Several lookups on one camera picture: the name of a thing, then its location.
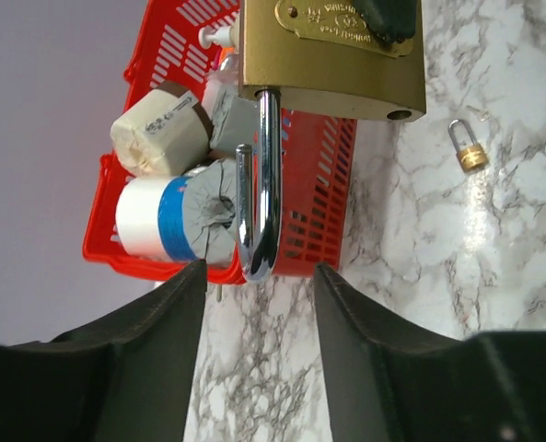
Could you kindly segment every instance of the large brass padlock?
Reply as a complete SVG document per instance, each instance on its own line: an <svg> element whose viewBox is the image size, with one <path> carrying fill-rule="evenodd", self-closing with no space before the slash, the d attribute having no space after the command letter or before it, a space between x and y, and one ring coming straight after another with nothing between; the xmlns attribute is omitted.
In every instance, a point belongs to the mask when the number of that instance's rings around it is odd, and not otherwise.
<svg viewBox="0 0 546 442"><path fill-rule="evenodd" d="M253 151L237 149L238 255L248 281L272 272L279 247L281 105L383 121L410 122L426 112L420 1L415 35L401 46L377 43L361 22L351 0L243 1L239 93L261 107L256 194Z"/></svg>

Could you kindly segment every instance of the blue tape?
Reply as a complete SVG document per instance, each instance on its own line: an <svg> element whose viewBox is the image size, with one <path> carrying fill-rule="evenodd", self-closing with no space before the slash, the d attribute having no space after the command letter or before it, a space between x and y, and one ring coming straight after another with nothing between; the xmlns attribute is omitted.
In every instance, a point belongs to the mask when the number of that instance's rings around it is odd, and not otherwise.
<svg viewBox="0 0 546 442"><path fill-rule="evenodd" d="M178 177L172 180L162 193L158 207L160 239L164 250L174 262L190 262L197 259L184 235L182 222L182 197L189 179L190 177Z"/></svg>

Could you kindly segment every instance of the soap wrapper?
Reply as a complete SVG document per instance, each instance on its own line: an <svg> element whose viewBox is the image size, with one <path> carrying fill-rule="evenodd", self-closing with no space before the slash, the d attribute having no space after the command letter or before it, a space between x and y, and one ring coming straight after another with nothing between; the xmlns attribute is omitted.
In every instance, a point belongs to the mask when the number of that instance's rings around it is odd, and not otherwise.
<svg viewBox="0 0 546 442"><path fill-rule="evenodd" d="M123 168L136 177L172 177L205 159L213 125L186 87L165 81L125 112L110 129Z"/></svg>
<svg viewBox="0 0 546 442"><path fill-rule="evenodd" d="M220 159L188 181L184 233L194 254L228 266L236 249L236 162Z"/></svg>
<svg viewBox="0 0 546 442"><path fill-rule="evenodd" d="M259 128L258 103L238 96L238 87L220 83L213 105L213 135L209 146L217 153L236 156L236 147L250 145Z"/></svg>

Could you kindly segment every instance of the white bottle cap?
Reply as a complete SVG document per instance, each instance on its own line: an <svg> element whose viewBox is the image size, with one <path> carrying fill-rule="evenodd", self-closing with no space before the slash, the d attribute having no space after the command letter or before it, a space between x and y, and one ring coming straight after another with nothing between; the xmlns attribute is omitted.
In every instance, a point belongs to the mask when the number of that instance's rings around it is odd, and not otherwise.
<svg viewBox="0 0 546 442"><path fill-rule="evenodd" d="M199 44L203 49L209 49L212 43L224 48L231 48L234 46L231 29L231 26L223 26L217 30L201 28L199 30Z"/></svg>

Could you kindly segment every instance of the padlock shackle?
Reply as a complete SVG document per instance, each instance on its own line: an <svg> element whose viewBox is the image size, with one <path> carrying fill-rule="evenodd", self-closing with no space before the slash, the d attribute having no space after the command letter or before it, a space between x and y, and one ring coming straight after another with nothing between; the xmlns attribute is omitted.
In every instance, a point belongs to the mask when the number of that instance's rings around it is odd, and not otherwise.
<svg viewBox="0 0 546 442"><path fill-rule="evenodd" d="M479 144L477 142L477 139L475 138L475 134L473 133L473 130L471 129L471 126L469 126L469 123L465 120L461 120L460 118L457 118L456 120L453 120L448 125L448 136L450 136L450 139L453 142L453 146L455 147L455 151L460 152L461 148L459 146L459 141L457 140L457 136L455 135L455 127L458 125L462 125L465 128L465 131L467 132L467 135L469 136L471 140L472 145Z"/></svg>
<svg viewBox="0 0 546 442"><path fill-rule="evenodd" d="M254 211L253 149L236 149L236 220L238 256L248 282L264 281L273 272L281 238L281 103L274 89L257 95L260 103L258 193Z"/></svg>

